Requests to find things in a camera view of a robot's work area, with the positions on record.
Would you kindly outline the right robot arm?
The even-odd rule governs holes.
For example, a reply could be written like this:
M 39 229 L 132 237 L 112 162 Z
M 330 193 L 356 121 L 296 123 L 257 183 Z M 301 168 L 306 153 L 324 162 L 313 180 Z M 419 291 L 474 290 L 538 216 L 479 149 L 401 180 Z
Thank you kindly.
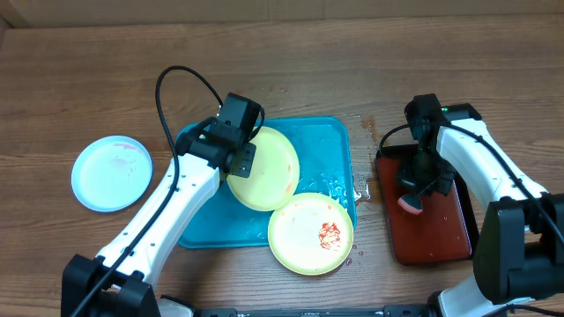
M 470 104 L 444 107 L 434 94 L 404 108 L 416 153 L 397 174 L 399 205 L 422 211 L 422 198 L 447 194 L 460 176 L 486 215 L 471 276 L 429 299 L 434 316 L 501 316 L 563 291 L 563 196 L 528 177 L 493 140 Z

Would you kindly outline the light blue plate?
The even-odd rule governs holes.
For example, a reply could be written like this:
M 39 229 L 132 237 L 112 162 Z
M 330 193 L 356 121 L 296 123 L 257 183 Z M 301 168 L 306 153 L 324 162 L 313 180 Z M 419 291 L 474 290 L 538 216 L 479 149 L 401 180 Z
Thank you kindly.
M 152 180 L 152 157 L 129 136 L 105 136 L 78 155 L 71 188 L 87 209 L 100 213 L 123 210 L 142 197 Z

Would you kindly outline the green plate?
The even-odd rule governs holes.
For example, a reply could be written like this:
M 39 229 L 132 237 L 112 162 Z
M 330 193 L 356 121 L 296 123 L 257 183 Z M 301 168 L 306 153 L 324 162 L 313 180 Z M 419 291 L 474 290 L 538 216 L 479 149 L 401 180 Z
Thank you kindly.
M 250 141 L 255 157 L 248 178 L 230 175 L 227 184 L 234 197 L 257 211 L 276 210 L 294 195 L 300 162 L 289 139 L 276 129 L 262 127 Z
M 319 276 L 339 267 L 353 248 L 353 223 L 336 200 L 318 193 L 292 196 L 268 226 L 275 258 L 292 272 Z

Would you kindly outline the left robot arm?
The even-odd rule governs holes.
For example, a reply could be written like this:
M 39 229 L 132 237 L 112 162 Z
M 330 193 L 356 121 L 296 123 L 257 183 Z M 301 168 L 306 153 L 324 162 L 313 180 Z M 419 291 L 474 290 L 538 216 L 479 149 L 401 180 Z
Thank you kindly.
M 181 133 L 165 177 L 137 215 L 92 259 L 75 255 L 63 271 L 63 316 L 192 316 L 154 287 L 174 245 L 229 174 L 248 176 L 254 127 L 196 126 Z

